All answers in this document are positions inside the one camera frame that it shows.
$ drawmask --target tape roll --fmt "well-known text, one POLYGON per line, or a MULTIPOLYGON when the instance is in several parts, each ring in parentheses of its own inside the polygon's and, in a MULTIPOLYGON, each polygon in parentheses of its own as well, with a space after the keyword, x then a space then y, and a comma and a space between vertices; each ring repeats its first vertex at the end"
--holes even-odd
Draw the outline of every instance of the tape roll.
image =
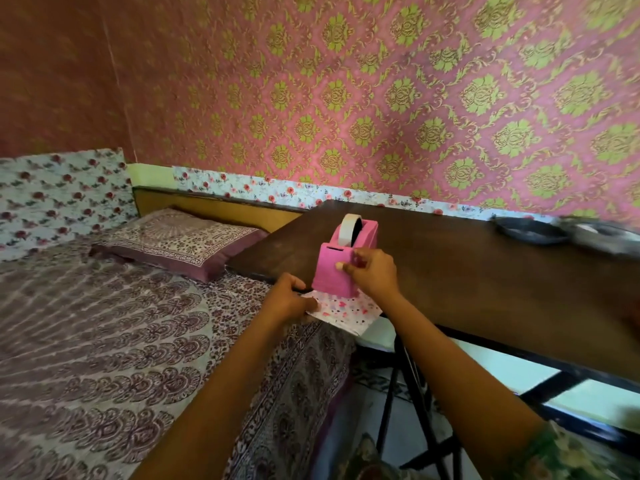
POLYGON ((362 229, 362 217, 357 214, 347 214, 340 224, 338 245, 351 247, 362 229))

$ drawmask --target bedsheet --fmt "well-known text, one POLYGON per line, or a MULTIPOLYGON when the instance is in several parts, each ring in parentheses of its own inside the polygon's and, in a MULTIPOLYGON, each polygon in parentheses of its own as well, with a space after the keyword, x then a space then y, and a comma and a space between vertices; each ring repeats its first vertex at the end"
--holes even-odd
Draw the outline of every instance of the bedsheet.
MULTIPOLYGON (((2 478, 128 478, 269 289, 230 274, 204 284, 90 258, 94 239, 0 265, 2 478)), ((292 328, 253 398, 227 478, 306 475, 352 350, 330 325, 292 328)))

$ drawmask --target dark wooden table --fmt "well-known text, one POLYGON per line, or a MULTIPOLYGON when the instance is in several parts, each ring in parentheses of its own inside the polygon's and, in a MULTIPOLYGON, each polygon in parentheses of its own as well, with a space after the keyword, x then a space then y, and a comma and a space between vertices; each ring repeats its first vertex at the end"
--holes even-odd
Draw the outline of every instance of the dark wooden table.
POLYGON ((621 320, 640 299, 637 261, 524 244, 484 221, 325 201, 228 267, 310 284, 320 244, 347 213, 378 222, 402 292, 450 337, 640 392, 640 344, 621 320))

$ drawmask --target pink box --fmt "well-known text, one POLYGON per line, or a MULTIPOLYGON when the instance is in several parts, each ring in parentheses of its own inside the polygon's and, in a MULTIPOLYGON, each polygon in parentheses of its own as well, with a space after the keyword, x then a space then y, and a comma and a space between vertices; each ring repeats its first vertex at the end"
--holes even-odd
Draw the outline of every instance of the pink box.
POLYGON ((340 226, 333 233, 330 242, 320 246, 320 254, 316 266, 313 289, 324 293, 334 294, 344 298, 355 298, 358 288, 351 277, 340 269, 335 268, 338 262, 351 263, 358 266, 360 260, 354 254, 354 248, 375 248, 378 243, 378 223, 362 219, 362 229, 356 236, 352 246, 340 246, 338 235, 340 226))

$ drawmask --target pillow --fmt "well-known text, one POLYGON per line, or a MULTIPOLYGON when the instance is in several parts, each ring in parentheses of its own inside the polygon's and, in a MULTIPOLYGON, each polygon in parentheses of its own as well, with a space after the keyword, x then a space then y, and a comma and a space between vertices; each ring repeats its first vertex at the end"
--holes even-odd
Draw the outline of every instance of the pillow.
POLYGON ((224 272, 230 258, 267 235, 261 229, 162 209, 109 233, 93 245, 92 253, 106 252, 208 282, 224 272))

